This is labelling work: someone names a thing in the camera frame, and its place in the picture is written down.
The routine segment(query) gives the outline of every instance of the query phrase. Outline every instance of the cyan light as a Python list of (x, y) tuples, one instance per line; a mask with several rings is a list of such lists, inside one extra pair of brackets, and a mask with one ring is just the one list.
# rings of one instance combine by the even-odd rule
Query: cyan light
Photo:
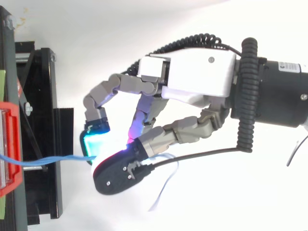
[(108, 133), (86, 135), (84, 138), (88, 156), (98, 156), (106, 152), (106, 137)]
[(88, 156), (99, 156), (104, 160), (113, 154), (126, 149), (126, 143), (121, 136), (107, 132), (104, 134), (87, 134), (84, 138), (84, 144)]

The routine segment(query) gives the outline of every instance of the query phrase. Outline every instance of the white cable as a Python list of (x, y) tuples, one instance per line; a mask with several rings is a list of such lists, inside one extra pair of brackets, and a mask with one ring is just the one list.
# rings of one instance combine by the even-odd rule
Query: white cable
[[(155, 160), (157, 157), (163, 157), (163, 158), (166, 158), (166, 159), (175, 158), (175, 156), (172, 155), (172, 154), (170, 154), (170, 153), (164, 153), (164, 154), (155, 155), (155, 156), (151, 157), (150, 160)], [(164, 191), (164, 189), (165, 189), (167, 183), (168, 183), (169, 180), (171, 180), (171, 178), (177, 173), (178, 169), (179, 169), (179, 162), (177, 162), (177, 168), (172, 172), (172, 174), (168, 177), (168, 179), (167, 179), (166, 182), (164, 183), (163, 188), (161, 189), (161, 191), (160, 191), (160, 193), (159, 193), (157, 199), (155, 200), (155, 202), (154, 202), (154, 203), (152, 204), (152, 206), (150, 207), (149, 212), (152, 212), (152, 211), (154, 211), (154, 210), (157, 208), (158, 203), (159, 203), (159, 200), (160, 200), (160, 197), (161, 197), (161, 195), (162, 195), (162, 193), (163, 193), (163, 191)]]

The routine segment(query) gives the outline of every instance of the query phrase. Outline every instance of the black cable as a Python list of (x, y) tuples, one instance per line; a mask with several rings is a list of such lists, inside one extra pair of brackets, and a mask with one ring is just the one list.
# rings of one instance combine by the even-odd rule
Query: black cable
[(230, 50), (230, 51), (236, 53), (237, 55), (242, 56), (242, 53), (240, 53), (237, 49), (235, 49), (235, 48), (233, 48), (233, 47), (231, 47), (229, 45), (226, 45), (226, 44), (223, 44), (223, 43), (219, 43), (217, 45), (218, 45), (218, 47), (223, 47), (226, 50)]
[(291, 154), (291, 156), (288, 160), (287, 167), (289, 167), (291, 161), (293, 160), (293, 157), (295, 156), (295, 153), (297, 152), (299, 147), (302, 146), (302, 144), (306, 141), (306, 139), (308, 139), (308, 136), (306, 136), (306, 138), (304, 138), (303, 141), (301, 141), (301, 143), (298, 145), (298, 147), (292, 152), (292, 154)]
[(213, 150), (213, 151), (208, 151), (208, 152), (203, 152), (203, 153), (183, 155), (183, 156), (175, 157), (175, 158), (172, 158), (172, 159), (164, 160), (162, 162), (158, 162), (156, 164), (153, 164), (152, 168), (157, 168), (159, 166), (167, 165), (167, 164), (177, 162), (177, 161), (180, 161), (180, 160), (188, 160), (188, 159), (207, 156), (207, 155), (214, 155), (214, 154), (219, 154), (219, 153), (231, 153), (231, 152), (237, 152), (237, 151), (239, 151), (237, 148), (226, 148), (226, 149), (218, 149), (218, 150)]
[(246, 38), (242, 42), (242, 57), (238, 80), (241, 91), (240, 123), (236, 147), (246, 153), (252, 152), (254, 124), (259, 97), (257, 48), (257, 41), (254, 38)]

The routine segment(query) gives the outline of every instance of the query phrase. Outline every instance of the screw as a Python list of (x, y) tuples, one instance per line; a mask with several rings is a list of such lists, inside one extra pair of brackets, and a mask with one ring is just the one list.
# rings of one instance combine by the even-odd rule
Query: screw
[(301, 99), (302, 101), (305, 101), (305, 100), (308, 99), (308, 95), (307, 95), (307, 94), (302, 94), (302, 95), (300, 96), (300, 99)]
[(25, 103), (25, 113), (27, 116), (31, 115), (31, 112), (33, 111), (33, 107), (31, 107), (29, 102)]
[(214, 59), (214, 57), (209, 57), (208, 61), (212, 64), (215, 61), (215, 59)]
[(50, 59), (52, 62), (56, 62), (57, 61), (57, 55), (55, 53), (51, 53)]
[(13, 15), (6, 16), (4, 20), (4, 26), (9, 28), (10, 30), (14, 30), (16, 28), (16, 19)]

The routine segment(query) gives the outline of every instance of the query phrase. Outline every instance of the white wall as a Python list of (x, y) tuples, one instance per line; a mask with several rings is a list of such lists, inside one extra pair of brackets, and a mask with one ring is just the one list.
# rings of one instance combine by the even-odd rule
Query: white wall
[[(1, 0), (0, 4), (19, 24), (24, 22), (15, 31), (16, 40), (35, 40), (37, 48), (50, 47), (57, 53), (58, 105), (75, 108), (78, 155), (85, 120), (83, 96), (110, 74), (166, 43), (207, 32), (240, 50), (244, 38), (255, 37), (259, 56), (307, 63), (304, 0)], [(122, 93), (107, 104), (113, 132), (126, 136), (137, 101), (137, 96)], [(157, 125), (198, 114), (199, 109), (170, 102)], [(228, 119), (209, 139), (169, 151), (183, 155), (233, 147), (237, 126), (238, 121)], [(305, 135), (302, 128), (257, 124), (253, 154), (181, 162), (151, 213), (147, 209), (174, 165), (157, 169), (121, 194), (104, 196), (95, 191), (88, 164), (61, 163), (64, 214), (58, 220), (41, 216), (41, 224), (29, 230), (307, 230), (308, 143), (291, 166), (285, 166), (296, 141)]]

